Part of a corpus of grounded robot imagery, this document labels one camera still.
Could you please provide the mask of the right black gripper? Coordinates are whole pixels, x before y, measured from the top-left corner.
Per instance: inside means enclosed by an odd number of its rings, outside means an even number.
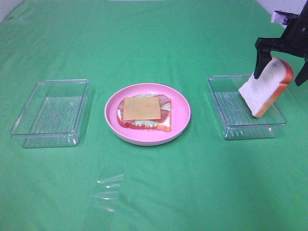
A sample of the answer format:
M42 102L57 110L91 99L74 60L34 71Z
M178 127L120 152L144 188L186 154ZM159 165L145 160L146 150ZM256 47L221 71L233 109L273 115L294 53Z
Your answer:
M254 70L254 79L259 79L265 67L272 60L271 51L291 54L301 58L308 57L308 4L296 19L286 26L279 38L258 38L255 43L257 61ZM308 64L304 64L295 78L297 86L308 79Z

